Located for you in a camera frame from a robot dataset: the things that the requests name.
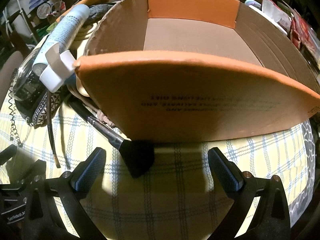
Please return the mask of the black makeup brush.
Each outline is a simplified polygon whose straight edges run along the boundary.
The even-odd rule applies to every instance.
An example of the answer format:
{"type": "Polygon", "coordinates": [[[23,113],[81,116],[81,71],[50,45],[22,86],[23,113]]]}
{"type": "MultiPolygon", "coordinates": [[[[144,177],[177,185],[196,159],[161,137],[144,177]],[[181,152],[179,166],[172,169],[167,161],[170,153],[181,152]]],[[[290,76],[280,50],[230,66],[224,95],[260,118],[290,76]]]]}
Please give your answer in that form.
{"type": "Polygon", "coordinates": [[[78,98],[69,98],[68,104],[85,122],[92,125],[118,150],[133,178],[139,178],[149,172],[155,162],[155,148],[152,141],[124,139],[95,117],[78,98]]]}

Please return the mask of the thin brown stick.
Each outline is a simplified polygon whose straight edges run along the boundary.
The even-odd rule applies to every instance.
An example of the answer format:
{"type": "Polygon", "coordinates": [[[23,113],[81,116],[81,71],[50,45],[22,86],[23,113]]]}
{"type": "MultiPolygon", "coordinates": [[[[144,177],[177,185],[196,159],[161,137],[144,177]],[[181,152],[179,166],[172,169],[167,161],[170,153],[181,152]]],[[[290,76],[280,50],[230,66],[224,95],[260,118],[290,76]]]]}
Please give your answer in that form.
{"type": "Polygon", "coordinates": [[[53,127],[52,127],[52,94],[50,91],[47,91],[47,128],[49,142],[53,153],[54,162],[57,168],[61,168],[55,148],[53,127]]]}

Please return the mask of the glass jar with black lid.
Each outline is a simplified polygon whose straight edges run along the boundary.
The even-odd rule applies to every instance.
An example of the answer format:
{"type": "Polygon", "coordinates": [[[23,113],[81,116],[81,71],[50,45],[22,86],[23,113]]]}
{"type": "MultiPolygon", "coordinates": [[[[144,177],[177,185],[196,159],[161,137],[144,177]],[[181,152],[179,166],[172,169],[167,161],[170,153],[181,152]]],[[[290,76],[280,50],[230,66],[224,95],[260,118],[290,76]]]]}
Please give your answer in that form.
{"type": "Polygon", "coordinates": [[[33,72],[33,63],[40,48],[35,48],[21,63],[13,86],[14,99],[23,103],[35,103],[44,93],[45,87],[33,72]]]}

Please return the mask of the cream wooden hairbrush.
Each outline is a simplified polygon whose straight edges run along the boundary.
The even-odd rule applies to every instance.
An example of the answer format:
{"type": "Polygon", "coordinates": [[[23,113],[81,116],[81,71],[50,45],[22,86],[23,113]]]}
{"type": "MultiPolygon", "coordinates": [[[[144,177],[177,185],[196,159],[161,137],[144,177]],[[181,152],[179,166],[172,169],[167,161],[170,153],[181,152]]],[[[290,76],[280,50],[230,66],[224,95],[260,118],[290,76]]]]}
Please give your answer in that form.
{"type": "MultiPolygon", "coordinates": [[[[91,35],[95,31],[95,29],[97,28],[97,25],[98,25],[97,22],[95,22],[95,23],[92,23],[92,24],[89,24],[89,25],[86,25],[86,26],[80,28],[78,34],[76,35],[76,37],[71,45],[71,50],[73,52],[75,52],[76,59],[78,59],[79,57],[84,55],[85,46],[86,46],[89,38],[91,37],[91,35]]],[[[89,97],[89,94],[84,89],[84,87],[78,77],[76,77],[75,84],[76,84],[76,90],[82,96],[89,97]]]]}

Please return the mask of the grey stone pattern table mat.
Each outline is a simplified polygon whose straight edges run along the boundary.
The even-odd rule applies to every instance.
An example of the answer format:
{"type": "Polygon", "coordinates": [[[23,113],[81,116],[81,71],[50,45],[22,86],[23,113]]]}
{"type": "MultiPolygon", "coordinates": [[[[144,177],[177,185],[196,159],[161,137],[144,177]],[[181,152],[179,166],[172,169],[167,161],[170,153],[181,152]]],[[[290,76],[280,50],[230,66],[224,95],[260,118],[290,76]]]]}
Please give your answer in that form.
{"type": "Polygon", "coordinates": [[[293,167],[289,172],[289,184],[286,187],[291,225],[300,219],[313,195],[317,130],[312,128],[309,120],[300,124],[298,138],[302,143],[295,151],[293,167]]]}

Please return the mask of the yellow plaid tablecloth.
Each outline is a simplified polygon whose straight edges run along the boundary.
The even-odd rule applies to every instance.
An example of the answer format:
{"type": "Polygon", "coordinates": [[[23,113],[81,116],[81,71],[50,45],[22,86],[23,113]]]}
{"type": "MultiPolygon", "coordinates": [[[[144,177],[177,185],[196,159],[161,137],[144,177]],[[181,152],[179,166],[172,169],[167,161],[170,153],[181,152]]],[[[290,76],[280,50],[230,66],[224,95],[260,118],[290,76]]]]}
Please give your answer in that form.
{"type": "Polygon", "coordinates": [[[19,113],[1,108],[1,148],[11,144],[16,126],[22,141],[17,154],[1,167],[1,182],[16,181],[36,160],[47,163],[46,176],[73,170],[96,148],[106,150],[103,174],[82,205],[108,239],[206,239],[232,205],[210,174],[207,152],[217,147],[242,171],[258,178],[278,175],[285,194],[293,157],[302,143],[300,124],[286,131],[236,140],[161,145],[146,175],[133,179],[118,151],[71,108],[62,105],[52,120],[56,168],[45,127],[32,128],[19,113]]]}

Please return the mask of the white blue spray can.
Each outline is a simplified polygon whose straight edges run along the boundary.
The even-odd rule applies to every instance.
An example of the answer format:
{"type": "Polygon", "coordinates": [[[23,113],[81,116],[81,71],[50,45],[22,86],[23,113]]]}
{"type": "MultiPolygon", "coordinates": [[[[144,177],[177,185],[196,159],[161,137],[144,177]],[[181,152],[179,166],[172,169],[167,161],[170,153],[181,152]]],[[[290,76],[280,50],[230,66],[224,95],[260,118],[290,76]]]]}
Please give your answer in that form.
{"type": "Polygon", "coordinates": [[[84,4],[74,6],[48,35],[33,62],[33,72],[52,93],[74,73],[75,58],[69,48],[89,12],[89,7],[84,4]]]}

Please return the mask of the orange cardboard box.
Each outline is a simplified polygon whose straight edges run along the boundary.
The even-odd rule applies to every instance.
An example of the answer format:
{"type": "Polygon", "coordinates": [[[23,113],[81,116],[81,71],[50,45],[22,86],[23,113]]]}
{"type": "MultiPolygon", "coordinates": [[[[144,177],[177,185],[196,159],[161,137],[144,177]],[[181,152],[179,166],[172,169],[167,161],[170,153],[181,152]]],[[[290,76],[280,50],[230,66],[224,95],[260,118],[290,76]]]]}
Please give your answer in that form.
{"type": "Polygon", "coordinates": [[[319,113],[319,83],[302,54],[238,0],[122,0],[75,72],[133,140],[251,137],[319,113]]]}

